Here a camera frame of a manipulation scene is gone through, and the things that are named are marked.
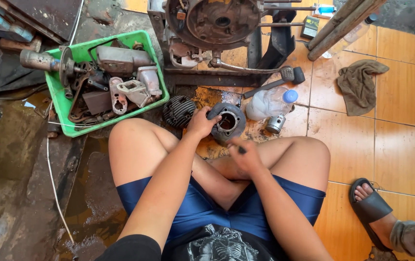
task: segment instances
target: green plastic crate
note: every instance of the green plastic crate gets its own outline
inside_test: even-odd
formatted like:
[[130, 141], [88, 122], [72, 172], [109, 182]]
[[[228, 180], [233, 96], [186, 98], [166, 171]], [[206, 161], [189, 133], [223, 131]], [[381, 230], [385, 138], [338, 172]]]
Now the green plastic crate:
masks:
[[[59, 73], [58, 72], [45, 72], [46, 74], [46, 83], [48, 84], [48, 88], [50, 90], [51, 96], [53, 98], [54, 102], [54, 108], [56, 110], [56, 113], [58, 114], [58, 118], [60, 123], [64, 124], [61, 125], [63, 133], [66, 136], [69, 137], [77, 137], [79, 135], [100, 129], [102, 127], [105, 127], [107, 125], [114, 124], [118, 121], [121, 121], [126, 118], [133, 117], [137, 114], [140, 114], [144, 111], [151, 110], [155, 107], [161, 106], [167, 101], [169, 101], [169, 92], [167, 91], [166, 84], [164, 83], [164, 77], [162, 75], [162, 71], [159, 66], [159, 62], [157, 60], [156, 52], [154, 51], [153, 45], [151, 44], [151, 40], [149, 38], [149, 34], [146, 31], [139, 30], [134, 31], [130, 33], [123, 33], [115, 36], [110, 36], [102, 39], [93, 40], [90, 42], [85, 42], [81, 44], [75, 44], [71, 45], [70, 48], [72, 50], [72, 54], [74, 56], [74, 60], [76, 62], [83, 62], [83, 61], [91, 61], [91, 58], [88, 55], [88, 49], [91, 47], [106, 42], [108, 40], [111, 40], [113, 38], [117, 38], [120, 41], [122, 41], [125, 45], [132, 46], [135, 41], [140, 42], [144, 46], [144, 50], [149, 53], [149, 56], [153, 60], [153, 62], [156, 63], [157, 66], [157, 74], [159, 77], [159, 86], [162, 90], [162, 96], [161, 99], [155, 103], [149, 104], [139, 110], [124, 114], [122, 116], [119, 116], [117, 118], [114, 118], [112, 120], [107, 120], [103, 123], [96, 124], [92, 127], [88, 128], [80, 128], [79, 131], [75, 130], [75, 127], [72, 127], [75, 125], [75, 123], [69, 121], [69, 110], [72, 106], [73, 99], [67, 99], [64, 97], [64, 87], [61, 85], [61, 82], [59, 80]], [[54, 58], [60, 59], [61, 58], [61, 51], [59, 49], [48, 51]], [[94, 58], [96, 59], [96, 53], [93, 50], [92, 54], [94, 55]]]

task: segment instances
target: plastic bottle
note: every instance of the plastic bottle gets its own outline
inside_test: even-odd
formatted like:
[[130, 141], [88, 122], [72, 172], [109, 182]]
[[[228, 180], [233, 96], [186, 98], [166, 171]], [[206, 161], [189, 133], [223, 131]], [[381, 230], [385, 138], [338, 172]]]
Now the plastic bottle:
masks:
[[333, 45], [328, 51], [326, 51], [322, 56], [324, 58], [332, 58], [337, 53], [346, 49], [357, 39], [361, 38], [364, 34], [367, 33], [370, 28], [370, 24], [378, 19], [376, 14], [371, 14], [360, 24], [358, 24], [354, 29], [352, 29], [348, 34], [346, 34], [341, 40], [339, 40], [335, 45]]
[[283, 86], [262, 90], [254, 94], [246, 106], [246, 115], [251, 120], [260, 121], [270, 116], [286, 114], [296, 100], [297, 92]]

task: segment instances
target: hand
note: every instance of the hand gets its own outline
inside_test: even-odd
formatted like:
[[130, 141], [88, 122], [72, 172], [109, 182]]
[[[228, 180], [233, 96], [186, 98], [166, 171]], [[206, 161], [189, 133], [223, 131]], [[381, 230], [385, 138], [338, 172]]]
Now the hand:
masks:
[[208, 120], [206, 114], [212, 108], [204, 106], [201, 110], [194, 110], [193, 117], [191, 117], [190, 123], [187, 127], [187, 134], [192, 133], [200, 140], [211, 133], [212, 127], [222, 119], [222, 116], [216, 116], [211, 120]]
[[252, 179], [251, 175], [261, 173], [263, 170], [267, 169], [262, 163], [259, 152], [257, 151], [257, 146], [253, 141], [232, 138], [231, 140], [228, 140], [227, 143], [230, 157], [233, 158], [238, 168], [241, 170], [241, 173], [238, 173], [239, 175], [245, 175], [249, 179]]

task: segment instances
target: black slide sandal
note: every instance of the black slide sandal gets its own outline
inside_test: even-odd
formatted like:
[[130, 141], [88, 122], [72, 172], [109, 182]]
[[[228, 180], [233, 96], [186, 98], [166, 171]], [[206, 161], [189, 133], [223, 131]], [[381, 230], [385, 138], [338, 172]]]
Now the black slide sandal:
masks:
[[[357, 201], [355, 199], [354, 191], [357, 186], [362, 186], [362, 184], [367, 183], [372, 189], [373, 193], [370, 194], [362, 201]], [[372, 240], [373, 244], [381, 251], [388, 252], [392, 251], [383, 245], [383, 243], [378, 238], [377, 234], [370, 227], [369, 223], [375, 222], [382, 217], [385, 217], [393, 211], [393, 209], [386, 203], [386, 201], [378, 194], [378, 192], [373, 188], [372, 183], [366, 178], [360, 178], [356, 180], [349, 190], [349, 202], [367, 231], [368, 236]]]

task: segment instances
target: foot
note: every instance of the foot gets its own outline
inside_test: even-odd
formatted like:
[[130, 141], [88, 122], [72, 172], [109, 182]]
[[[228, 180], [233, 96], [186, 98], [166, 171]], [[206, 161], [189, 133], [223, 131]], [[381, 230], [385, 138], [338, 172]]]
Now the foot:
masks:
[[[354, 191], [355, 199], [357, 201], [364, 200], [372, 193], [373, 189], [367, 183], [363, 184], [362, 187], [357, 186], [356, 190]], [[377, 234], [383, 245], [390, 249], [392, 249], [393, 247], [389, 242], [389, 235], [391, 234], [391, 230], [393, 229], [394, 224], [397, 220], [398, 219], [392, 213], [389, 213], [381, 219], [370, 223], [370, 227]]]

